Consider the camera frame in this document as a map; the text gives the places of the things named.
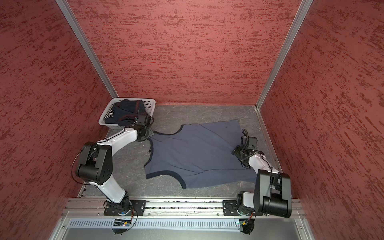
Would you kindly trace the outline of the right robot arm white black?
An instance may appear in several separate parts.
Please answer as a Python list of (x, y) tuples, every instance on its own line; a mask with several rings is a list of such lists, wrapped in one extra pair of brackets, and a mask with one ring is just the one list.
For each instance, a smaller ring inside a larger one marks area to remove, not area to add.
[(237, 196), (237, 212), (240, 216), (272, 215), (290, 218), (292, 215), (291, 178), (275, 169), (257, 148), (255, 137), (244, 135), (241, 144), (233, 150), (242, 167), (257, 174), (253, 192), (241, 192)]

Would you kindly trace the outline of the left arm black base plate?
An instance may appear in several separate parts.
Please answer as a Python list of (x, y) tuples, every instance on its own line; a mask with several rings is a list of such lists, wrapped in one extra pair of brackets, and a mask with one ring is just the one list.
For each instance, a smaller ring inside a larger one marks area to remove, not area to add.
[(142, 216), (146, 207), (145, 200), (125, 200), (121, 203), (104, 202), (104, 216)]

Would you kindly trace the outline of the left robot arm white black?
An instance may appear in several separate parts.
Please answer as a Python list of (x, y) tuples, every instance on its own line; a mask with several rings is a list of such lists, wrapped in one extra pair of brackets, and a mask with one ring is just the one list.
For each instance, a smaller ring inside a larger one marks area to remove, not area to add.
[(113, 156), (126, 145), (147, 140), (152, 134), (154, 118), (140, 114), (132, 125), (97, 142), (86, 143), (75, 157), (78, 166), (75, 174), (83, 185), (94, 186), (105, 197), (105, 214), (126, 216), (134, 214), (134, 207), (125, 191), (113, 176)]

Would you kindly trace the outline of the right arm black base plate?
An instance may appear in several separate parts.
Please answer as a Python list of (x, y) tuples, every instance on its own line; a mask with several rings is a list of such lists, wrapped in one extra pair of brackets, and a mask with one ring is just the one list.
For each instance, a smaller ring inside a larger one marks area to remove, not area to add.
[(234, 217), (234, 216), (242, 216), (242, 217), (249, 217), (250, 212), (245, 212), (240, 210), (240, 208), (237, 205), (237, 201), (235, 200), (223, 200), (223, 213), (225, 217)]

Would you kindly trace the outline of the grey-blue tank top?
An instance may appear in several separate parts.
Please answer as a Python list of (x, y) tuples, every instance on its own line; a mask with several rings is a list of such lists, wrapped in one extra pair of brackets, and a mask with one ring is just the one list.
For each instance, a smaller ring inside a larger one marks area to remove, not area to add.
[(183, 189), (206, 188), (239, 181), (254, 183), (257, 173), (242, 167), (232, 154), (242, 137), (238, 120), (187, 124), (173, 134), (155, 132), (146, 178), (175, 178)]

